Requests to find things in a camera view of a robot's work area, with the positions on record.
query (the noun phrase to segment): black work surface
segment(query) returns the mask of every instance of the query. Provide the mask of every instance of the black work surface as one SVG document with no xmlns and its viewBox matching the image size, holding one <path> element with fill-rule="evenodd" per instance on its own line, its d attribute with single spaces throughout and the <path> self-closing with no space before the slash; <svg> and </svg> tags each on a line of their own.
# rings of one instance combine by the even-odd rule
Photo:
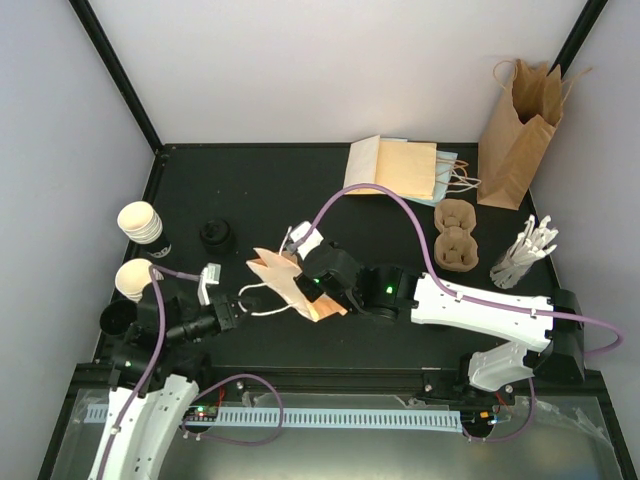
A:
<svg viewBox="0 0 640 480">
<path fill-rule="evenodd" d="M 460 159 L 471 163 L 470 173 L 475 175 L 476 145 L 439 148 L 458 152 Z M 192 273 L 199 272 L 207 262 L 220 263 L 219 288 L 229 293 L 258 283 L 258 277 L 245 264 L 256 257 L 252 249 L 277 251 L 289 225 L 313 220 L 324 202 L 342 188 L 348 153 L 347 144 L 172 148 L 154 201 L 172 242 L 172 252 L 158 263 Z M 475 205 L 474 191 L 452 197 Z M 432 247 L 438 234 L 434 209 L 410 204 Z M 530 213 L 526 201 L 518 212 L 476 206 L 478 225 L 472 235 L 479 247 L 479 264 L 467 273 L 447 272 L 436 266 L 438 275 L 455 283 L 499 291 L 489 278 L 489 269 L 523 230 Z M 234 229 L 238 244 L 233 253 L 213 256 L 205 252 L 198 229 L 213 217 L 227 219 Z M 391 199 L 382 195 L 340 199 L 319 230 L 367 265 L 395 263 L 425 270 L 411 223 Z M 553 285 L 553 272 L 547 264 L 538 262 L 510 293 L 551 295 Z M 264 299 L 264 309 L 282 305 L 268 289 L 254 292 Z M 498 343 L 502 341 L 464 330 L 376 325 L 370 318 L 355 315 L 334 315 L 313 323 L 289 310 L 250 318 L 203 347 L 220 367 L 386 370 L 456 368 L 461 355 Z"/>
</svg>

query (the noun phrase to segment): white cable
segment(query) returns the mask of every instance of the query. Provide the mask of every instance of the white cable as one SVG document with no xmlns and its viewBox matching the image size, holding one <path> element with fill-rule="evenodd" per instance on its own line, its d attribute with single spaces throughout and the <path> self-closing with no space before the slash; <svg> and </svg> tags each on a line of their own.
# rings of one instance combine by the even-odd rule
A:
<svg viewBox="0 0 640 480">
<path fill-rule="evenodd" d="M 278 255 L 282 255 L 282 251 L 284 250 L 284 246 L 287 243 L 287 239 L 289 238 L 289 234 L 291 233 L 291 230 L 292 230 L 291 226 L 289 228 L 287 228 L 287 233 L 285 234 L 284 238 L 282 239 L 282 243 L 280 244 L 280 248 L 278 249 Z M 267 286 L 268 285 L 266 283 L 264 283 L 264 282 L 263 283 L 254 283 L 252 285 L 245 285 L 238 292 L 238 297 L 241 297 L 244 292 L 246 292 L 247 290 L 249 290 L 251 288 L 261 288 L 261 287 L 267 287 Z M 245 313 L 248 312 L 248 310 L 244 307 L 244 305 L 242 305 L 242 302 L 240 301 L 240 299 L 238 299 L 238 306 L 240 307 L 240 310 L 242 310 L 243 312 L 245 312 Z M 252 317 L 266 317 L 268 315 L 275 315 L 276 313 L 284 312 L 288 308 L 291 308 L 291 305 L 285 305 L 284 307 L 277 308 L 275 310 L 270 310 L 268 312 L 251 312 L 251 316 Z"/>
<path fill-rule="evenodd" d="M 278 255 L 282 255 L 282 250 L 284 250 L 284 245 L 285 243 L 287 243 L 287 238 L 289 238 L 289 234 L 291 233 L 291 226 L 289 226 L 289 228 L 287 228 L 287 233 L 284 235 L 284 238 L 282 239 L 282 243 L 280 244 L 280 248 L 278 249 Z"/>
</svg>

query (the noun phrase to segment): paper cup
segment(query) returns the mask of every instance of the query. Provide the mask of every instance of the paper cup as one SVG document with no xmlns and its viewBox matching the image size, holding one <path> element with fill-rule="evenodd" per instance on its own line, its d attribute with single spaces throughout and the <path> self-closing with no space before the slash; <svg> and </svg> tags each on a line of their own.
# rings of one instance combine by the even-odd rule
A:
<svg viewBox="0 0 640 480">
<path fill-rule="evenodd" d="M 151 262 L 144 258 L 135 258 L 122 265 L 116 273 L 116 288 L 129 300 L 139 302 L 142 290 L 151 283 L 149 267 Z M 162 280 L 160 272 L 156 272 L 156 280 Z"/>
<path fill-rule="evenodd" d="M 118 226 L 132 241 L 154 258 L 171 251 L 171 242 L 162 231 L 162 220 L 147 202 L 133 202 L 118 214 Z"/>
</svg>

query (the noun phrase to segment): string handle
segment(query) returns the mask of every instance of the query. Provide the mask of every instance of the string handle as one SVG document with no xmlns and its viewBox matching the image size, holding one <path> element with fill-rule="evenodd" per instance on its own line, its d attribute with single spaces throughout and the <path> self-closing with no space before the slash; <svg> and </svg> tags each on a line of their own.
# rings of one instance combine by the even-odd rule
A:
<svg viewBox="0 0 640 480">
<path fill-rule="evenodd" d="M 449 160 L 449 161 L 438 159 L 438 161 L 449 163 L 451 165 L 451 168 L 449 168 L 449 170 L 443 172 L 440 175 L 451 172 L 451 179 L 455 178 L 457 179 L 457 181 L 450 180 L 448 182 L 443 182 L 441 180 L 436 179 L 436 183 L 447 185 L 447 187 L 453 187 L 453 186 L 464 187 L 464 188 L 461 188 L 460 190 L 451 190 L 447 188 L 447 193 L 462 193 L 462 192 L 466 192 L 467 190 L 471 190 L 472 188 L 478 188 L 478 186 L 480 185 L 481 181 L 479 179 L 469 176 L 469 173 L 467 172 L 467 167 L 469 166 L 468 162 L 465 162 L 464 160 L 459 160 L 459 159 Z"/>
<path fill-rule="evenodd" d="M 507 91 L 507 86 L 505 84 L 503 84 L 500 81 L 500 79 L 498 78 L 498 75 L 496 75 L 496 70 L 503 63 L 511 63 L 511 64 L 513 64 L 513 68 L 514 68 L 513 76 L 514 77 L 516 77 L 518 75 L 518 64 L 516 63 L 515 60 L 502 60 L 501 62 L 496 63 L 496 66 L 493 67 L 493 78 L 496 80 L 496 82 L 498 82 L 498 85 L 500 85 L 502 87 L 502 89 L 506 92 Z"/>
<path fill-rule="evenodd" d="M 565 80 L 564 82 L 562 82 L 562 85 L 564 86 L 565 84 L 569 84 L 569 88 L 567 89 L 567 93 L 564 94 L 564 97 L 562 97 L 562 105 L 564 105 L 564 102 L 567 101 L 567 97 L 569 97 L 569 94 L 571 93 L 571 89 L 573 88 L 573 84 L 576 83 L 576 80 L 578 80 L 580 77 L 582 77 L 583 75 L 586 75 L 587 73 L 589 73 L 591 70 L 593 70 L 593 67 L 588 67 L 585 68 L 583 71 L 581 71 L 580 73 L 574 75 L 573 77 L 571 77 L 569 80 Z"/>
</svg>

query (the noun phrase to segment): brown paper bag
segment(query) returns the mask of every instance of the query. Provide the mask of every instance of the brown paper bag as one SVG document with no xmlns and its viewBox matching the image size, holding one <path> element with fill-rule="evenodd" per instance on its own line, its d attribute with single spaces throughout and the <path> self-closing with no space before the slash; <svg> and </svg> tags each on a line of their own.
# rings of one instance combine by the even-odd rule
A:
<svg viewBox="0 0 640 480">
<path fill-rule="evenodd" d="M 504 91 L 478 144 L 479 204 L 520 208 L 566 99 L 560 66 L 547 72 L 546 63 L 532 68 L 516 60 L 509 82 L 501 85 Z"/>
<path fill-rule="evenodd" d="M 302 273 L 295 257 L 288 257 L 286 254 L 278 255 L 264 248 L 254 248 L 254 250 L 259 258 L 249 260 L 247 266 L 300 315 L 314 322 L 334 313 L 346 315 L 347 311 L 327 295 L 322 295 L 313 303 L 305 298 L 293 280 Z"/>
</svg>

